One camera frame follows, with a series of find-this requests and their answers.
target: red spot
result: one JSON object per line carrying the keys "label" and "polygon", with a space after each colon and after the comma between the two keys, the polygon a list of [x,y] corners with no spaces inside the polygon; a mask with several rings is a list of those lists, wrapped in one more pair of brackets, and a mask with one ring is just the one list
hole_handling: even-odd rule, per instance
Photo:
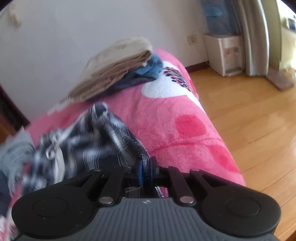
{"label": "red spot", "polygon": [[207,133],[207,128],[195,114],[179,116],[175,124],[181,138],[197,137]]}
{"label": "red spot", "polygon": [[215,162],[219,163],[230,172],[240,172],[232,156],[223,146],[208,145],[207,147],[213,155]]}

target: fleece blanket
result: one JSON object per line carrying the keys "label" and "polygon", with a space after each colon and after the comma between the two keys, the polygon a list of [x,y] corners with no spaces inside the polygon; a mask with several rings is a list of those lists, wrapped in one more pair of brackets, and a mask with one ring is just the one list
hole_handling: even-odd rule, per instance
{"label": "fleece blanket", "polygon": [[[181,172],[203,169],[245,185],[230,152],[199,103],[185,67],[166,51],[156,52],[164,68],[155,81],[100,100],[109,105],[110,111],[121,118],[160,165],[175,166]],[[36,145],[42,134],[68,127],[92,105],[64,102],[32,122],[27,131]],[[11,208],[17,198],[13,197],[7,218],[0,218],[0,241],[14,237]]]}

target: black and white plaid fabric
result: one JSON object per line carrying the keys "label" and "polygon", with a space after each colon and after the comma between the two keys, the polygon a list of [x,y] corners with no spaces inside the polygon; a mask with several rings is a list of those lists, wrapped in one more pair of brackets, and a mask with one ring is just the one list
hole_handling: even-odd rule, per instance
{"label": "black and white plaid fabric", "polygon": [[98,102],[69,128],[42,136],[29,172],[22,176],[23,194],[92,169],[111,172],[117,166],[133,166],[137,161],[143,163],[143,175],[149,172],[149,154],[143,144],[108,110],[106,103]]}

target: gray curtain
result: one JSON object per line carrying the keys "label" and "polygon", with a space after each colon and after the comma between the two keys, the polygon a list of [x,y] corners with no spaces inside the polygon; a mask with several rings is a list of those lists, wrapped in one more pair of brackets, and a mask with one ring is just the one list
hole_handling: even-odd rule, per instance
{"label": "gray curtain", "polygon": [[249,76],[267,75],[269,38],[261,0],[232,0],[232,3],[243,36],[246,73]]}

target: silver screw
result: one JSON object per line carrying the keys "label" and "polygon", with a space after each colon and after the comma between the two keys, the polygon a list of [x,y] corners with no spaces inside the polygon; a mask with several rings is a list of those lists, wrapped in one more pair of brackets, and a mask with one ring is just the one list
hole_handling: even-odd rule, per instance
{"label": "silver screw", "polygon": [[180,202],[182,203],[193,203],[194,202],[194,198],[191,196],[183,196],[180,198]]}
{"label": "silver screw", "polygon": [[100,201],[100,203],[102,203],[102,204],[111,204],[111,203],[113,203],[113,198],[111,198],[111,197],[101,197],[100,199],[99,199],[99,201]]}

